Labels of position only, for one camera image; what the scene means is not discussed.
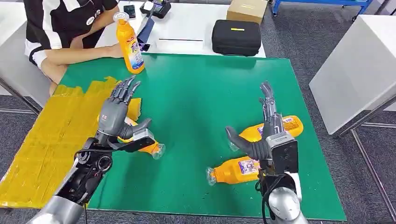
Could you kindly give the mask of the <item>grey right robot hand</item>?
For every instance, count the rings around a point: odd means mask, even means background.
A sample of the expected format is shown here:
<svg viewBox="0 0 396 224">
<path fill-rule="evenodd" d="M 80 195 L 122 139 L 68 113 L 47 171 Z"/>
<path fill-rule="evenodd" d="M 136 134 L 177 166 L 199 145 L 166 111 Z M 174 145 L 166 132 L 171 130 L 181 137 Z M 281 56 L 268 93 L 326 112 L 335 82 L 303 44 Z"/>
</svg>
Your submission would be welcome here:
<svg viewBox="0 0 396 224">
<path fill-rule="evenodd" d="M 260 89 L 264 94 L 264 97 L 260 98 L 264 117 L 262 138 L 259 141 L 250 142 L 239 136 L 231 126 L 225 127 L 229 141 L 251 159 L 258 161 L 272 158 L 266 139 L 283 131 L 282 116 L 276 111 L 275 96 L 270 83 L 268 81 L 261 83 Z"/>
</svg>

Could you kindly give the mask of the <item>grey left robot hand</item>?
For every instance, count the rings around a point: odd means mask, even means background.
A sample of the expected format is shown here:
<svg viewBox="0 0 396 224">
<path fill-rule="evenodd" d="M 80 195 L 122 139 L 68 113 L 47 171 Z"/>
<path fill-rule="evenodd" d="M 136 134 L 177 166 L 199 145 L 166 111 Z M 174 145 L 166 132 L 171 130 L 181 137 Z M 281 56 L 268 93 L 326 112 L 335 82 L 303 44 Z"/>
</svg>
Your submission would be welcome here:
<svg viewBox="0 0 396 224">
<path fill-rule="evenodd" d="M 142 123 L 135 126 L 125 122 L 128 106 L 136 91 L 141 84 L 140 81 L 134 82 L 135 75 L 116 84 L 109 98 L 107 98 L 99 113 L 98 129 L 95 138 L 99 144 L 105 145 L 108 141 L 115 142 L 118 137 L 128 140 L 134 133 L 148 128 L 151 119 L 145 119 Z"/>
</svg>

